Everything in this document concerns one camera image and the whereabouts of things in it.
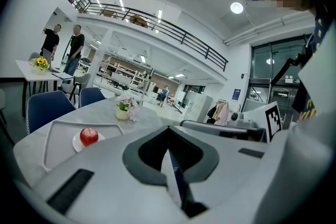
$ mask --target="blue chair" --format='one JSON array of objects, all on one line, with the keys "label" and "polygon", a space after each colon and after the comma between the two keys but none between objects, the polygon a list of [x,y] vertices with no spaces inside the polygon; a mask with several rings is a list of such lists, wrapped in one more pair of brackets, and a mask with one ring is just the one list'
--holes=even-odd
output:
[{"label": "blue chair", "polygon": [[105,100],[105,97],[99,90],[99,88],[85,88],[79,93],[79,105],[78,108],[82,108],[88,104],[96,103],[101,100]]},{"label": "blue chair", "polygon": [[61,91],[33,95],[27,104],[28,134],[74,110],[76,108]]}]

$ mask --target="red apple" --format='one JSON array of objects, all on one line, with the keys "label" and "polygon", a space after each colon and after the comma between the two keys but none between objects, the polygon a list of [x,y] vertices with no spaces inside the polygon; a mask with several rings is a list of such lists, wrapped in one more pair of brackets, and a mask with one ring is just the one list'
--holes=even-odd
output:
[{"label": "red apple", "polygon": [[84,146],[89,146],[98,141],[98,132],[93,128],[84,128],[79,138]]}]

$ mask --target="white plate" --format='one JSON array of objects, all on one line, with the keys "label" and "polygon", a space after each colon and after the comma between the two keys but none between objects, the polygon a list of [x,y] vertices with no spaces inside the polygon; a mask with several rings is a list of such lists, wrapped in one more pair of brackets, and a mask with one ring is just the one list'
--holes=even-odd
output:
[{"label": "white plate", "polygon": [[[75,151],[80,152],[81,150],[83,150],[84,148],[86,148],[82,142],[80,141],[79,138],[80,133],[77,133],[73,139],[72,139],[72,146],[74,147]],[[98,133],[98,142],[101,140],[105,140],[105,137],[103,135],[101,135],[100,133]]]}]

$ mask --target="pink clothing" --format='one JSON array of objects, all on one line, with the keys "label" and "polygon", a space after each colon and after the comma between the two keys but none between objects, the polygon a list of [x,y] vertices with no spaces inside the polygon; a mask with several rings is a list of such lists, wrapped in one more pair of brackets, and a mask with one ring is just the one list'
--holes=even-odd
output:
[{"label": "pink clothing", "polygon": [[226,126],[228,116],[229,116],[229,105],[225,104],[218,116],[218,120],[215,122],[215,125]]}]

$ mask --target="black t-shirt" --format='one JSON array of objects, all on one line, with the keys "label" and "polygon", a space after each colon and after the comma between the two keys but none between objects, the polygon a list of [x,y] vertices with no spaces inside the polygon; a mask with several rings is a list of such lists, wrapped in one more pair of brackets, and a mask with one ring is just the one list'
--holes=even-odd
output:
[{"label": "black t-shirt", "polygon": [[43,43],[41,50],[46,49],[50,52],[53,52],[54,47],[57,46],[59,43],[59,36],[55,34],[54,31],[52,31],[51,29],[46,29],[44,33],[47,35],[47,37]]},{"label": "black t-shirt", "polygon": [[83,34],[80,34],[79,36],[74,36],[72,38],[69,57],[71,57],[80,48],[80,46],[84,46],[84,40],[85,37]]}]

